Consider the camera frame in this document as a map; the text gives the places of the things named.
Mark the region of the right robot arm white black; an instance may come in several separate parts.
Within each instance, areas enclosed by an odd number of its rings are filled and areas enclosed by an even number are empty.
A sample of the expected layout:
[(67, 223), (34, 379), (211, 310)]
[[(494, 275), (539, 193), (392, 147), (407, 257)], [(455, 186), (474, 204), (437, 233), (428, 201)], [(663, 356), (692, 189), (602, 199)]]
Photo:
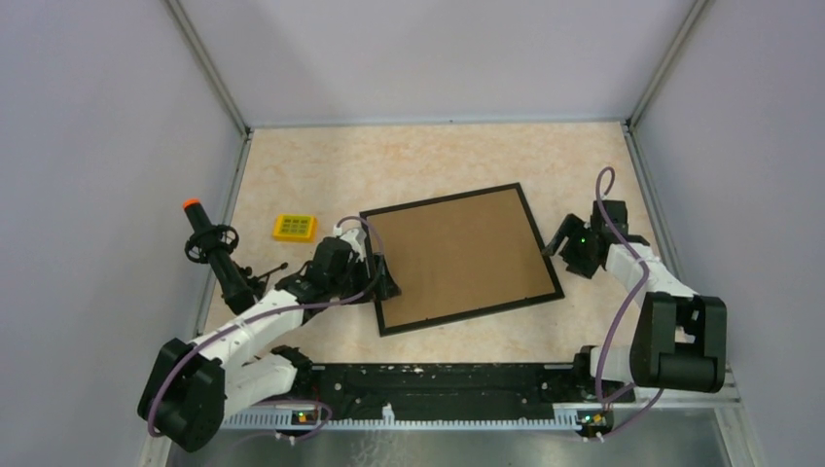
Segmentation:
[(630, 345), (616, 346), (610, 328), (591, 362), (570, 375), (573, 393), (595, 401), (610, 386), (624, 382), (644, 387), (717, 393), (726, 378), (727, 307), (704, 296), (671, 273), (642, 235), (628, 231), (628, 210), (618, 200), (595, 201), (589, 220), (568, 214), (544, 248), (566, 269), (592, 278), (599, 269), (627, 292), (617, 315), (630, 304), (640, 308)]

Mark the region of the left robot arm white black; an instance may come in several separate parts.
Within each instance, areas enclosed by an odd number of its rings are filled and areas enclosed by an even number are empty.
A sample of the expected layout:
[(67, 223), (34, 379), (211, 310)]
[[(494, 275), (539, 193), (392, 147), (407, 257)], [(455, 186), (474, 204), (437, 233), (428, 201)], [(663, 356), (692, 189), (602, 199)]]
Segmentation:
[(210, 333), (189, 341), (174, 338), (161, 347), (137, 405), (149, 435), (194, 452), (235, 413), (271, 396), (294, 403), (305, 399), (312, 377), (292, 351), (258, 354), (328, 308), (399, 296), (383, 247), (367, 245), (375, 238), (360, 228), (336, 231), (297, 271), (257, 289), (226, 249), (199, 254), (197, 262), (220, 270), (234, 317)]

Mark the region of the yellow small tray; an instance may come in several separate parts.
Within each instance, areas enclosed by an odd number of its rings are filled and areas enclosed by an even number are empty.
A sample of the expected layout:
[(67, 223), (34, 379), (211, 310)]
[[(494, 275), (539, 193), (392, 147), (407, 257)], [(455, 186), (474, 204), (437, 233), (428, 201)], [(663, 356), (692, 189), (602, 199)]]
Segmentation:
[(317, 225), (314, 216), (280, 214), (275, 219), (272, 237), (280, 242), (311, 243), (316, 237)]

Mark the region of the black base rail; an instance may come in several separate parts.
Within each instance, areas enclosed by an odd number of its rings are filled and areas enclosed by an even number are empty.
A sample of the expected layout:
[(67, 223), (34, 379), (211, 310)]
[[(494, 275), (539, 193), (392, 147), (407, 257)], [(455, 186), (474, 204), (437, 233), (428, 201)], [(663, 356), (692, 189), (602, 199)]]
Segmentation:
[(329, 415), (332, 425), (470, 427), (578, 424), (564, 404), (595, 403), (588, 364), (317, 364), (264, 406), (291, 409), (288, 427)]

